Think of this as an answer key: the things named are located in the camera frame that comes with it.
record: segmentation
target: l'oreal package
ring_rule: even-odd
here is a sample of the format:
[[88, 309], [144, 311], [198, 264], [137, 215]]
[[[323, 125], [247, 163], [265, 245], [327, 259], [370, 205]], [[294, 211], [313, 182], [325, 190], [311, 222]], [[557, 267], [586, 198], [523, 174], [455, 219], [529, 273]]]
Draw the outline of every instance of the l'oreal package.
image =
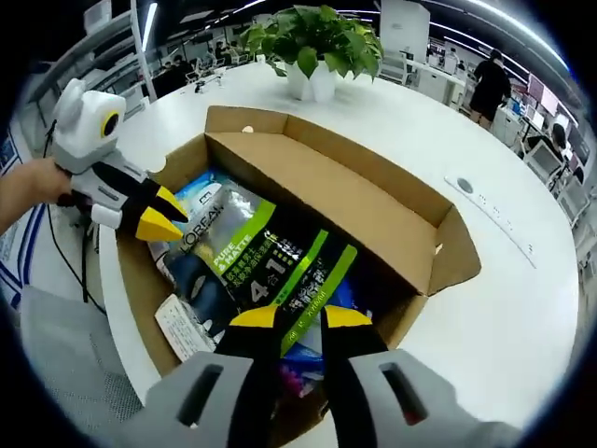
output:
[[214, 341], [238, 313], [279, 305], [284, 356], [348, 273], [356, 249], [216, 171], [175, 196], [189, 223], [180, 242], [150, 245], [158, 268]]

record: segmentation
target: white desk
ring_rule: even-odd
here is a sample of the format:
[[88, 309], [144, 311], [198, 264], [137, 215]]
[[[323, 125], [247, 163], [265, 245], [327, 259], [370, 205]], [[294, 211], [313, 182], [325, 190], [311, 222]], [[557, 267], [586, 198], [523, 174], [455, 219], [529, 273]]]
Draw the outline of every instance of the white desk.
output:
[[[422, 71], [419, 79], [420, 93], [436, 98], [438, 101], [452, 109], [458, 110], [460, 108], [465, 96], [465, 81], [456, 75], [450, 75], [427, 63], [418, 63], [409, 60], [406, 60], [405, 62], [407, 65], [411, 65]], [[444, 82], [443, 85], [436, 85], [442, 81]], [[437, 93], [439, 95], [438, 97], [434, 92], [437, 89], [441, 89], [441, 91]]]
[[[451, 382], [460, 405], [477, 418], [527, 425], [562, 379], [575, 338], [575, 246], [560, 207], [492, 135], [416, 91], [360, 77], [339, 81], [335, 99], [321, 105], [292, 100], [285, 83], [267, 65], [254, 63], [230, 70], [222, 87], [211, 83], [203, 94], [187, 86], [127, 120], [119, 147], [131, 161], [159, 169], [166, 154], [203, 131], [209, 105], [242, 105], [308, 119], [420, 177], [458, 206], [482, 270], [431, 299], [400, 347]], [[536, 269], [445, 182], [446, 175], [466, 177], [499, 205], [533, 244]], [[107, 228], [100, 235], [100, 265], [116, 346], [145, 400], [159, 376], [132, 318], [115, 234]]]

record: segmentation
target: green leaves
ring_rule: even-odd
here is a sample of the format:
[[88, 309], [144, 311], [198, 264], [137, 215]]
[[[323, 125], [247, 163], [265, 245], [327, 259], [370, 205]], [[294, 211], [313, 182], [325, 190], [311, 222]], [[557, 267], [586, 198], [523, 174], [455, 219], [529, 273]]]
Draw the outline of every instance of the green leaves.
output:
[[377, 76], [377, 72], [380, 68], [380, 63], [377, 60], [377, 58], [375, 56], [373, 56], [371, 53], [367, 52], [367, 51], [363, 51], [361, 53], [361, 63], [363, 63], [363, 65], [365, 66], [365, 69], [369, 72], [369, 74], [371, 75], [371, 81], [373, 79], [375, 79], [375, 76]]
[[367, 41], [365, 40], [365, 38], [363, 36], [358, 35], [354, 31], [345, 31], [344, 35], [350, 42], [350, 45], [351, 45], [352, 51], [353, 51], [353, 56], [355, 56], [355, 58], [357, 58], [358, 55], [360, 54], [360, 52], [363, 51], [363, 49], [365, 49], [365, 45], [367, 44]]
[[240, 41], [252, 54], [265, 54], [280, 77], [285, 70], [273, 61], [298, 63], [308, 78], [322, 60], [342, 77], [350, 71], [355, 77], [363, 72], [375, 77], [383, 57], [382, 44], [370, 26], [346, 20], [328, 6], [283, 9], [265, 27], [251, 26]]
[[317, 68], [317, 51], [311, 47], [303, 47], [298, 52], [297, 65], [305, 77], [311, 78], [311, 75]]
[[269, 60], [266, 62], [271, 68], [273, 68], [273, 71], [276, 72], [276, 75], [278, 75], [279, 77], [286, 77], [286, 72], [282, 70], [280, 67], [278, 67], [278, 65], [276, 65], [274, 61]]
[[332, 9], [327, 5], [322, 5], [320, 10], [322, 21], [334, 21], [338, 17], [338, 13], [336, 12], [336, 10]]
[[339, 52], [326, 53], [324, 54], [324, 59], [330, 72], [336, 70], [341, 77], [346, 77], [350, 62], [344, 60]]
[[261, 50], [266, 57], [270, 57], [273, 52], [273, 44], [276, 43], [276, 38], [273, 35], [266, 35], [261, 41]]

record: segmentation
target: cable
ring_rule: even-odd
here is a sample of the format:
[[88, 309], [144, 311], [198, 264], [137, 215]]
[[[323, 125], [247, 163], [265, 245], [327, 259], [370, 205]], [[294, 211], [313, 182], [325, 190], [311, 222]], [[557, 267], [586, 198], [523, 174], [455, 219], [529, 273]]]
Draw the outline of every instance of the cable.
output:
[[83, 288], [83, 294], [84, 294], [83, 297], [85, 297], [85, 294], [87, 294], [87, 296], [91, 300], [91, 303], [93, 303], [93, 305], [98, 309], [98, 311], [100, 313], [102, 313], [103, 315], [107, 315], [105, 312], [105, 309], [102, 308], [100, 305], [98, 305], [97, 301], [95, 301], [95, 299], [93, 298], [93, 296], [91, 295], [91, 293], [89, 292], [89, 290], [87, 289], [87, 287], [85, 286], [83, 281], [76, 274], [75, 269], [73, 269], [73, 266], [71, 265], [71, 263], [68, 261], [68, 259], [66, 258], [66, 256], [62, 252], [62, 250], [60, 249], [60, 246], [58, 245], [58, 242], [56, 241], [56, 235], [54, 233], [54, 225], [52, 224], [52, 217], [51, 217], [51, 213], [49, 212], [49, 207], [48, 207], [48, 222], [49, 222], [49, 230], [52, 234], [52, 240], [54, 241], [54, 245], [56, 246], [56, 249], [58, 249], [58, 252], [60, 253], [60, 256], [62, 257], [62, 260], [64, 261], [64, 263], [66, 264], [66, 266], [68, 267], [70, 272], [73, 274], [75, 279], [78, 281], [78, 283]]
[[[49, 130], [46, 133], [46, 144], [44, 146], [44, 158], [46, 158], [46, 155], [48, 154], [49, 142], [52, 139], [52, 135], [54, 134], [54, 129], [55, 128], [56, 128], [56, 120], [54, 120], [52, 122], [52, 125], [49, 127]], [[97, 308], [100, 313], [102, 313], [103, 315], [107, 316], [107, 313], [105, 312], [105, 309], [102, 308], [97, 303], [97, 301], [95, 301], [95, 299], [93, 298], [93, 296], [91, 295], [91, 293], [87, 289], [87, 285], [86, 285], [86, 282], [87, 282], [87, 261], [86, 261], [86, 257], [85, 257], [85, 255], [86, 255], [85, 243], [83, 244], [83, 254], [82, 254], [83, 259], [82, 259], [82, 266], [81, 266], [82, 271], [83, 271], [83, 278], [85, 279], [85, 283], [84, 283], [79, 278], [79, 276], [76, 274], [75, 269], [73, 269], [73, 266], [71, 265], [71, 263], [68, 261], [68, 259], [66, 258], [66, 256], [62, 252], [62, 249], [58, 245], [58, 241], [56, 241], [56, 233], [54, 232], [54, 224], [52, 223], [52, 215], [50, 213], [49, 206], [48, 206], [48, 222], [49, 222], [49, 231], [52, 234], [52, 241], [54, 242], [54, 245], [56, 246], [56, 249], [58, 250], [58, 253], [62, 257], [62, 260], [66, 264], [66, 267], [68, 267], [68, 269], [70, 270], [70, 272], [73, 274], [73, 276], [75, 277], [75, 279], [78, 281], [78, 283], [83, 288], [83, 301], [87, 302], [87, 298], [89, 297], [90, 300], [91, 300], [91, 303], [93, 303], [93, 305], [95, 306], [95, 308]], [[83, 231], [83, 239], [85, 239], [86, 233], [87, 233], [87, 229], [85, 229]]]

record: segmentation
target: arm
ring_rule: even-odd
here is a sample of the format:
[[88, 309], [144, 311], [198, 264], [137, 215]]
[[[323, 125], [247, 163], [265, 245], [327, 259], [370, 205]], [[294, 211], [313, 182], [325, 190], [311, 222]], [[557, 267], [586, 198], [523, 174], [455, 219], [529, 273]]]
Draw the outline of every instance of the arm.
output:
[[39, 203], [55, 203], [69, 194], [70, 179], [53, 159], [37, 159], [0, 177], [0, 235]]

